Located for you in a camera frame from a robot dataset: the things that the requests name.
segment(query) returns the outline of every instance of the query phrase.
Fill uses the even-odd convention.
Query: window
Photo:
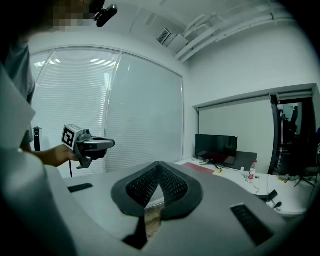
[[[41,150],[61,144],[65,124],[115,140],[90,168],[72,163],[73,175],[122,170],[182,159],[182,78],[148,60],[94,47],[66,47],[31,56],[37,86],[32,127]],[[70,177],[69,163],[58,168]]]

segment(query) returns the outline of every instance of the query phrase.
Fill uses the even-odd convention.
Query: air vent
[[[170,31],[165,28],[160,34],[160,36],[157,38],[158,42],[160,44],[163,44],[166,41],[166,39],[170,36],[170,34]]]
[[[232,206],[231,211],[257,246],[273,236],[270,230],[244,204]]]

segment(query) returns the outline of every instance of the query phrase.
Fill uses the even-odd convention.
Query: white desk
[[[202,166],[213,171],[216,170],[214,165],[200,165],[200,162],[202,161],[195,158],[189,158],[180,162],[176,162],[176,164],[183,165],[185,163],[192,163],[194,165]],[[242,173],[246,177],[249,174],[247,171],[244,171]],[[284,183],[283,181],[279,180],[278,176],[261,173],[255,174],[255,176],[259,178],[255,178],[254,184],[252,184],[245,180],[244,176],[240,173],[239,170],[234,170],[227,167],[223,168],[222,174],[218,174],[217,172],[215,172],[213,173],[213,175],[219,175],[230,181],[233,181],[251,194],[255,195],[268,195],[273,190],[276,190],[278,195],[273,201],[267,204],[273,208],[276,203],[281,201],[282,206],[277,208],[275,211],[287,217],[298,216],[306,212],[309,206],[311,193],[313,192],[314,188],[303,181],[301,181],[298,186],[294,187],[299,180],[288,181],[287,183]]]

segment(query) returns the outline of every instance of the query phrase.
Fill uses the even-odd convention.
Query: black mesh cushion
[[[112,200],[119,209],[131,216],[143,217],[145,207],[160,185],[165,209],[161,219],[177,219],[191,213],[201,202],[203,190],[194,178],[165,162],[154,162],[148,167],[119,180],[111,190]]]

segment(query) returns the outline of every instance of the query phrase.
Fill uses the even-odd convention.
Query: person's arm
[[[74,153],[62,144],[46,151],[32,151],[30,144],[21,146],[21,149],[40,158],[48,166],[59,167],[69,160],[78,161]]]

